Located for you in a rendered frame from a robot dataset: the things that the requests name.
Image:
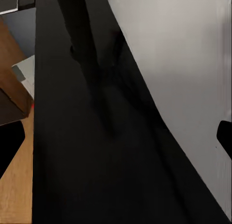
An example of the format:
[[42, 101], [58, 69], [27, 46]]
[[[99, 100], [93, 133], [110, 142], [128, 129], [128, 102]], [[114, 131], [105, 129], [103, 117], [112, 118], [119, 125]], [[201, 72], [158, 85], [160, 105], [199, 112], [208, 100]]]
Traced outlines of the notebook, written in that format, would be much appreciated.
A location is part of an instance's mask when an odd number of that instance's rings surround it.
[[18, 0], [0, 0], [0, 15], [18, 10]]

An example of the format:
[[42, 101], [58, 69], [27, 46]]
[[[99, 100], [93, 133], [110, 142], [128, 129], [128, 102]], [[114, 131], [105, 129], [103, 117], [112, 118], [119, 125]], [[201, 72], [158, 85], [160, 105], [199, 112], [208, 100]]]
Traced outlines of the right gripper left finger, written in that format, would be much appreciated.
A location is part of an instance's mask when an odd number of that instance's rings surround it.
[[25, 140], [21, 121], [0, 126], [0, 178]]

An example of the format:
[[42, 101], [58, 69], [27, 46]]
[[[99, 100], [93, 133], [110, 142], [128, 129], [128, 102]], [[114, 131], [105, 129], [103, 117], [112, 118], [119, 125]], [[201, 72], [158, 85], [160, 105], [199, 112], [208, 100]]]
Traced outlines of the monitor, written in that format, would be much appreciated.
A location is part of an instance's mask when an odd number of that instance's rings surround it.
[[[85, 0], [57, 1], [86, 83], [116, 77], [137, 105], [164, 121], [232, 224], [232, 160], [217, 139], [220, 122], [232, 123], [232, 0], [108, 0], [121, 31], [104, 70]], [[155, 107], [120, 75], [123, 37]]]

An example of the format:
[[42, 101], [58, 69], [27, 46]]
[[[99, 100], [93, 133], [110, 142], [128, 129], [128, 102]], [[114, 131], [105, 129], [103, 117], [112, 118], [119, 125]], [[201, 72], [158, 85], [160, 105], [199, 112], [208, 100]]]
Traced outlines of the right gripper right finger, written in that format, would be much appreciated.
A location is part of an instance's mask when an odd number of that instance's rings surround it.
[[232, 160], [232, 123], [221, 121], [217, 130], [217, 139]]

